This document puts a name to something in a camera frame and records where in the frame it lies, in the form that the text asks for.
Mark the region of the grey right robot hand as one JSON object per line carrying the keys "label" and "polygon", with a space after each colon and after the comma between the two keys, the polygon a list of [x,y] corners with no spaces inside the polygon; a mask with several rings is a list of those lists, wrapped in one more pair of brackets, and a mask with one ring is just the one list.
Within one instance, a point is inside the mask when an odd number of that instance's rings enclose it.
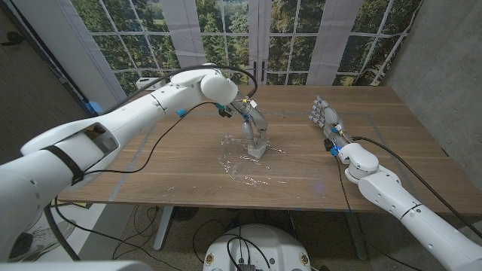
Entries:
{"label": "grey right robot hand", "polygon": [[337,146],[347,145],[349,139],[340,115],[321,96],[317,96],[313,103],[309,119],[322,129],[326,139]]}

